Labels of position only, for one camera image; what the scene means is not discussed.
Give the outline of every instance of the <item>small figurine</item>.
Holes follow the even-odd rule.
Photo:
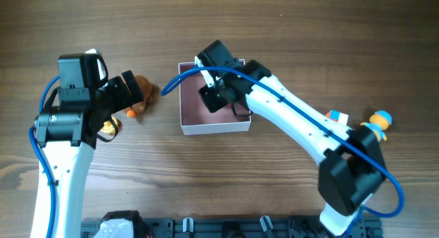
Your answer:
[[[140,88],[143,91],[143,101],[138,102],[137,104],[134,104],[131,107],[123,109],[126,115],[131,118],[135,118],[137,115],[140,115],[145,110],[146,105],[154,101],[154,98],[152,97],[153,86],[148,81],[148,79],[141,75],[136,75],[135,78]]]
[[[117,129],[119,129],[119,121],[116,118],[114,118],[114,117],[111,117],[111,119],[113,120],[113,122],[117,126]],[[106,134],[114,134],[114,133],[116,133],[115,127],[113,127],[111,125],[111,122],[109,122],[109,121],[105,121],[104,122],[104,126],[102,127],[101,131],[106,133]]]
[[[370,123],[363,122],[361,123],[362,126],[366,126],[370,128],[375,135],[377,135],[378,141],[381,139],[384,139],[384,141],[387,141],[387,137],[385,136],[384,132],[386,129],[389,128],[389,125],[392,125],[392,116],[384,110],[380,110],[375,112],[373,116],[369,119]]]

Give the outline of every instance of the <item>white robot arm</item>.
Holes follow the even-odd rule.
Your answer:
[[[198,67],[204,67],[201,73],[206,85],[198,92],[210,112],[227,104],[232,104],[232,108],[236,103],[241,104],[270,120],[309,153],[320,166],[318,188],[327,201],[320,221],[334,235],[342,235],[357,215],[359,207],[366,203],[385,177],[330,135],[355,146],[385,167],[374,133],[363,126],[352,130],[326,118],[289,92],[263,65],[251,60],[242,66],[219,40],[199,53],[195,63]],[[239,74],[232,74],[227,69],[237,70]],[[278,95],[254,84],[255,80]],[[287,105],[286,100],[309,118]],[[326,132],[310,119],[325,127]]]
[[[84,185],[96,140],[110,141],[97,132],[109,121],[117,135],[111,114],[143,100],[132,72],[122,73],[124,81],[119,76],[108,79],[104,60],[94,50],[60,56],[58,66],[60,87],[53,91],[35,120],[36,138],[33,131],[29,134],[36,153],[40,154],[41,148],[43,158],[31,233],[35,238],[80,236]],[[56,95],[60,105],[52,106]],[[51,172],[45,172],[41,163]],[[50,173],[54,182],[47,180],[46,174]],[[51,200],[56,201],[52,216]],[[53,228],[49,228],[51,235],[49,220],[53,223]],[[120,224],[126,230],[127,225]]]

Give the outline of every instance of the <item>wood grain surface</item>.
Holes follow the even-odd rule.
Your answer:
[[[0,237],[29,237],[38,162],[27,130],[65,53],[99,49],[110,77],[164,87],[216,39],[263,63],[322,113],[358,126],[392,114],[381,143],[406,195],[385,237],[439,237],[439,0],[0,0]],[[249,132],[183,136],[178,91],[98,143],[84,219],[318,214],[318,168],[262,117]],[[386,181],[369,201],[396,206]]]

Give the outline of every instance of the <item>pink box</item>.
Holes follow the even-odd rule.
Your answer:
[[[194,62],[178,63],[178,74],[195,66]],[[185,135],[212,134],[220,132],[244,132],[250,128],[251,117],[237,117],[232,108],[226,106],[210,113],[203,104],[198,90],[206,82],[201,73],[188,77],[180,84],[180,124]],[[235,104],[237,114],[249,112]]]

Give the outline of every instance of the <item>brown plush toy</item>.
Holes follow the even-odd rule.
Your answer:
[[[140,115],[145,110],[147,104],[150,104],[154,101],[154,98],[152,97],[153,86],[148,81],[148,79],[141,75],[136,75],[135,78],[140,88],[143,91],[143,101],[138,102],[137,104],[134,104],[131,107],[123,109],[126,115],[131,118]]]

